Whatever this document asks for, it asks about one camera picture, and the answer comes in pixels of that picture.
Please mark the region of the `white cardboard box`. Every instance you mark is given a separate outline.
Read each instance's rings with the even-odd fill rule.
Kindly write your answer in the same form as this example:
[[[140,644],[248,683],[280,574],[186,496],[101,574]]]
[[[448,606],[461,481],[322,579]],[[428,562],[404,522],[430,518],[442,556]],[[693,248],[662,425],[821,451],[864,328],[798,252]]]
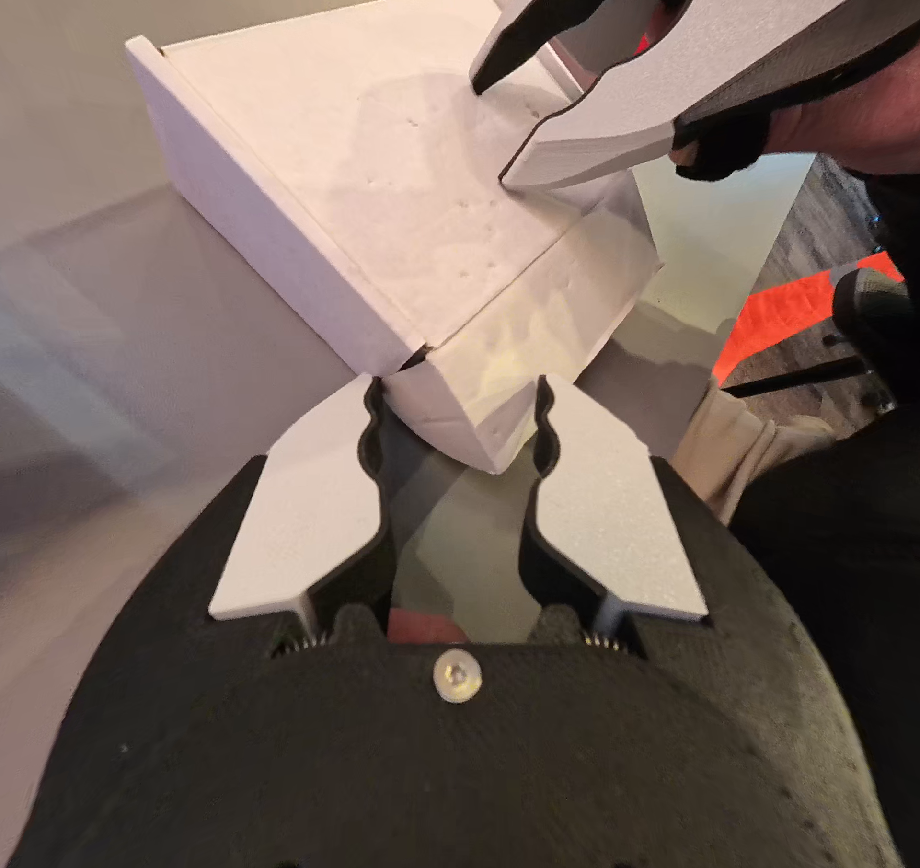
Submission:
[[[515,140],[573,100],[552,50],[477,96],[507,0],[378,0],[125,45],[178,193],[395,414],[505,471],[535,384],[574,381],[661,267],[631,172],[513,195]]]

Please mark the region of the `person's right hand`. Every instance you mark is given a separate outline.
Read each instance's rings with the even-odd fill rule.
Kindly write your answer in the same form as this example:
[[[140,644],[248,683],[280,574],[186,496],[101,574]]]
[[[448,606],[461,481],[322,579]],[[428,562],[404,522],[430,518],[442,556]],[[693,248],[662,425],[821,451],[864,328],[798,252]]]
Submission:
[[[869,78],[776,112],[765,154],[812,153],[852,172],[919,172],[919,47]]]

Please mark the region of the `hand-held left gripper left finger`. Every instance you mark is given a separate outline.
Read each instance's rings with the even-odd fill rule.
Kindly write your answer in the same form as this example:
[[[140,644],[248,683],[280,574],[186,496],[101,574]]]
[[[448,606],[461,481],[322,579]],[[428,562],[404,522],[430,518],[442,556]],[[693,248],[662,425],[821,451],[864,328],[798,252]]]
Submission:
[[[293,613],[307,634],[363,605],[386,629],[396,549],[385,501],[383,387],[359,376],[270,448],[209,605],[216,621]]]

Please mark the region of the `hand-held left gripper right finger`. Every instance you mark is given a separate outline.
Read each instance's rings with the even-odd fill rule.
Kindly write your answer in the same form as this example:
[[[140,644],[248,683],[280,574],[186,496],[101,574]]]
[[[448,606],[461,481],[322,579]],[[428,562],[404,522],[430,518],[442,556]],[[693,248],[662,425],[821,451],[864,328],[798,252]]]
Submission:
[[[569,607],[586,632],[617,632],[630,614],[704,621],[707,602],[649,448],[554,374],[537,382],[535,425],[519,552],[531,597]]]

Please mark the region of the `orange floor mat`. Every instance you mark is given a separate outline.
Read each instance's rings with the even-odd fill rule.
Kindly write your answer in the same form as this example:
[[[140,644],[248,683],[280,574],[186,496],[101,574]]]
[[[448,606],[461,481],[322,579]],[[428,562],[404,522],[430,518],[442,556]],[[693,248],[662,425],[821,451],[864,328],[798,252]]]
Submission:
[[[828,321],[834,288],[844,276],[859,268],[874,269],[896,282],[903,281],[889,253],[878,249],[855,263],[754,292],[746,299],[722,347],[712,370],[714,378],[724,383],[750,357]]]

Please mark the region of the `person's beige trouser leg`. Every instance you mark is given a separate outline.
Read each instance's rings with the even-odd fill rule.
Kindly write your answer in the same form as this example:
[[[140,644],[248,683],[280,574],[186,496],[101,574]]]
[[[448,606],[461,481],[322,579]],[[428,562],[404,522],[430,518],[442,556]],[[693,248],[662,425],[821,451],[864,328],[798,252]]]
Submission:
[[[759,418],[711,377],[671,465],[727,526],[756,478],[836,440],[819,417],[798,415],[784,425]]]

